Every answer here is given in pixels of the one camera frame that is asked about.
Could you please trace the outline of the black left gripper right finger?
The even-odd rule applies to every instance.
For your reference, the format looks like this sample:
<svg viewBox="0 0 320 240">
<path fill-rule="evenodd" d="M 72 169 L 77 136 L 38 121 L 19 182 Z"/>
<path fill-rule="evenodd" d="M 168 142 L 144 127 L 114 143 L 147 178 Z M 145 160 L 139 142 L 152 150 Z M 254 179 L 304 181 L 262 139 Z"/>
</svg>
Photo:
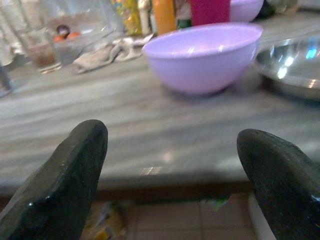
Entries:
<svg viewBox="0 0 320 240">
<path fill-rule="evenodd" d="M 320 166 L 298 146 L 258 129 L 238 133 L 236 148 L 257 203 L 278 240 L 320 238 Z"/>
</svg>

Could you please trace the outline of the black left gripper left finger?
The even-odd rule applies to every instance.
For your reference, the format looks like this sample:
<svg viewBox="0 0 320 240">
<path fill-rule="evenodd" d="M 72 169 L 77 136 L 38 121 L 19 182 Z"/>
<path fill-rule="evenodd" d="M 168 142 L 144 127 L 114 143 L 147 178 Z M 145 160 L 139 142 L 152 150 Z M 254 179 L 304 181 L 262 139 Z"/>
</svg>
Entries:
<svg viewBox="0 0 320 240">
<path fill-rule="evenodd" d="M 17 189 L 0 214 L 3 240 L 78 240 L 108 151 L 97 119 L 78 124 Z"/>
</svg>

